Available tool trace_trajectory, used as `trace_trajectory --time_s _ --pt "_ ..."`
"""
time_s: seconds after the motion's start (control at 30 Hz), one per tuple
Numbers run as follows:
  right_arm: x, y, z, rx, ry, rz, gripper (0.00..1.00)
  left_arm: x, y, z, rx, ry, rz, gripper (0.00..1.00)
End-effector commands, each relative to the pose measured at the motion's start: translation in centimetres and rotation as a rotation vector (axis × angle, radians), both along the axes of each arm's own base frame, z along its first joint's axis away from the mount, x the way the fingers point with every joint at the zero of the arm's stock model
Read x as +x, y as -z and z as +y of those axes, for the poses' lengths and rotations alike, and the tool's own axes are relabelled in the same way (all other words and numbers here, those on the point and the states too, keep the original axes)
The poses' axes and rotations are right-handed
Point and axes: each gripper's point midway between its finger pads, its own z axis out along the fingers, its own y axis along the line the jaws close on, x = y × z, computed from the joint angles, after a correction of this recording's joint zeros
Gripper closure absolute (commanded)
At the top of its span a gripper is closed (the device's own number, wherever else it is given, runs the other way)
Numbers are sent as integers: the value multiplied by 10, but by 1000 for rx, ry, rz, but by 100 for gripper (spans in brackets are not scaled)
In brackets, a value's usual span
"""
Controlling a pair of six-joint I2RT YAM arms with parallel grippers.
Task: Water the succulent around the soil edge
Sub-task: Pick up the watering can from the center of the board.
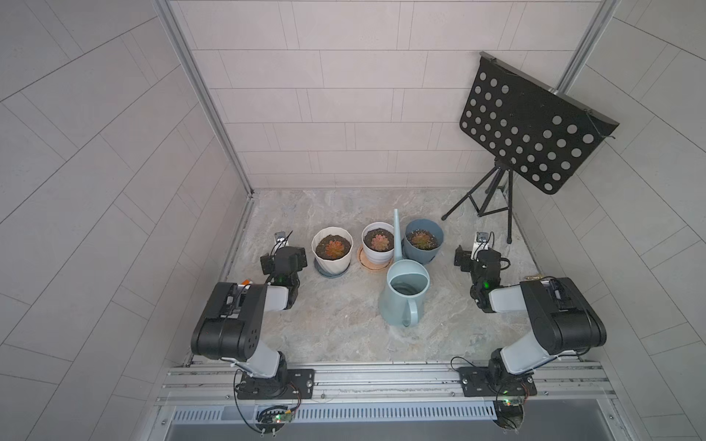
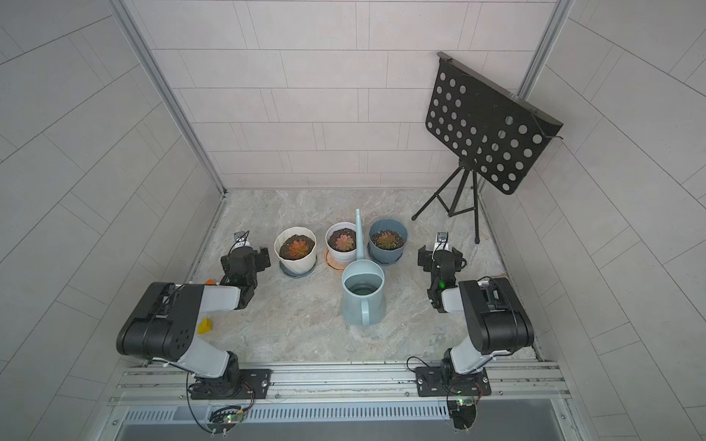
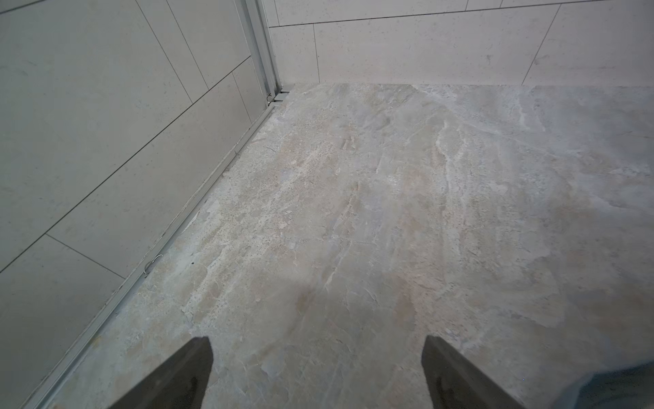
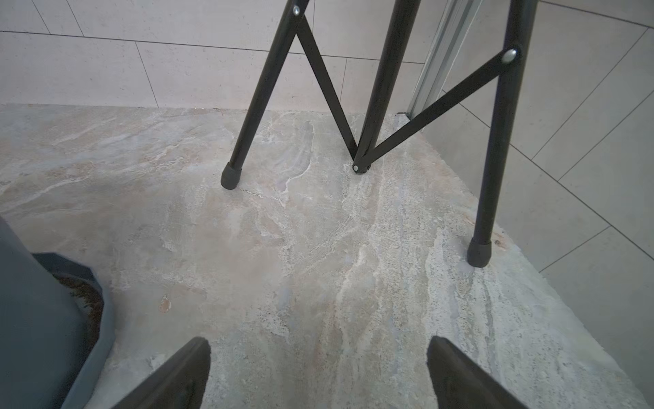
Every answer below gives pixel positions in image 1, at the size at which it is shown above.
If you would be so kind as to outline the light blue watering can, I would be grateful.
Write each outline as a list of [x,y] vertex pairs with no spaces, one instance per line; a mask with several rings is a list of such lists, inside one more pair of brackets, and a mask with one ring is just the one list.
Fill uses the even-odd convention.
[[403,256],[399,211],[393,211],[393,264],[389,266],[378,307],[382,319],[394,327],[414,327],[421,321],[430,286],[428,270]]

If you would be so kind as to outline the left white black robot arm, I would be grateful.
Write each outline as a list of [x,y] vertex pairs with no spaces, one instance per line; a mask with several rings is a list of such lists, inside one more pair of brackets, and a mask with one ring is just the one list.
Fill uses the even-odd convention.
[[263,284],[219,282],[213,288],[190,339],[195,356],[229,361],[256,380],[287,378],[283,354],[260,341],[264,315],[290,310],[308,266],[305,249],[284,246],[260,258]]

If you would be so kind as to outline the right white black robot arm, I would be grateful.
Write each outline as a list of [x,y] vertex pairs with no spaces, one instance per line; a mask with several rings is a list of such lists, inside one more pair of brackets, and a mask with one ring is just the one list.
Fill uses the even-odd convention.
[[564,354],[583,354],[607,342],[607,330],[568,277],[540,277],[512,286],[501,284],[509,260],[491,249],[455,250],[454,265],[471,275],[470,295],[485,313],[527,312],[531,330],[517,342],[496,349],[488,361],[495,382],[520,377]]

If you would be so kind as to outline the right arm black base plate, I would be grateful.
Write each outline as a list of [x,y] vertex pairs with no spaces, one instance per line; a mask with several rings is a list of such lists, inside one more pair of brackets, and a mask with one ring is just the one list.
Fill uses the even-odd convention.
[[456,367],[463,395],[469,397],[531,397],[537,395],[532,372],[522,375],[509,374],[490,367]]

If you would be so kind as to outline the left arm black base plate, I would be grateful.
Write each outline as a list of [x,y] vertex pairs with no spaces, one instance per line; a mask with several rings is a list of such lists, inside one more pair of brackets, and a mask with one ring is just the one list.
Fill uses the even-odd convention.
[[314,369],[289,369],[270,379],[245,375],[235,393],[238,400],[308,400],[313,396],[314,380]]

